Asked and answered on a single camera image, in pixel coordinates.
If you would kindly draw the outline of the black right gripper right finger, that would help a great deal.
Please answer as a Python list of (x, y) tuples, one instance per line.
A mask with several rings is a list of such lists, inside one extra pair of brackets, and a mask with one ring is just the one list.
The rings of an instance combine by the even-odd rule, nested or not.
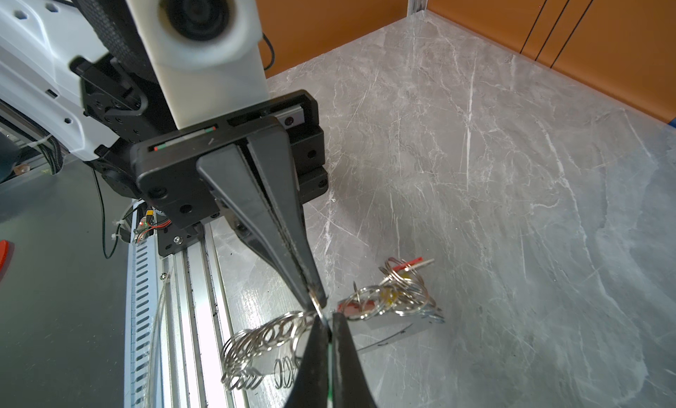
[(347, 319), (338, 312), (333, 314), (332, 348), (333, 406), (376, 408), (377, 405), (362, 370)]

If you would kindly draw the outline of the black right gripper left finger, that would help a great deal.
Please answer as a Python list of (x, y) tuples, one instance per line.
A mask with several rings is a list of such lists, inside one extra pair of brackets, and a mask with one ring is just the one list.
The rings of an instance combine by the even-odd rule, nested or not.
[(306, 342), (295, 383), (284, 408), (326, 408), (329, 328), (317, 315)]

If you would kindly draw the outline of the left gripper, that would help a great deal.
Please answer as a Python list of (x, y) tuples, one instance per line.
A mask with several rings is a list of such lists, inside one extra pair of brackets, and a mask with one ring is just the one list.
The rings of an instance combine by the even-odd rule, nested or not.
[[(267, 117), (281, 126), (250, 135)], [(248, 135), (253, 165), (240, 147), (220, 149), (243, 144)], [(202, 240), (205, 224), (223, 215), (207, 182), (267, 252), (301, 306), (326, 306), (301, 205), (328, 189), (319, 105), (311, 94), (295, 91), (146, 140), (130, 156), (142, 198), (165, 215), (155, 233), (160, 256)]]

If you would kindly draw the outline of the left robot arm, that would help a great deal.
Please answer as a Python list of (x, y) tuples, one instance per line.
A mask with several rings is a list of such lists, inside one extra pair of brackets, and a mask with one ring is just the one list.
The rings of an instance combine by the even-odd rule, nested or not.
[(1, 117), (170, 222), (225, 217), (302, 307), (327, 296), (303, 205), (327, 191), (317, 101), (271, 98), (255, 0), (1, 0)]

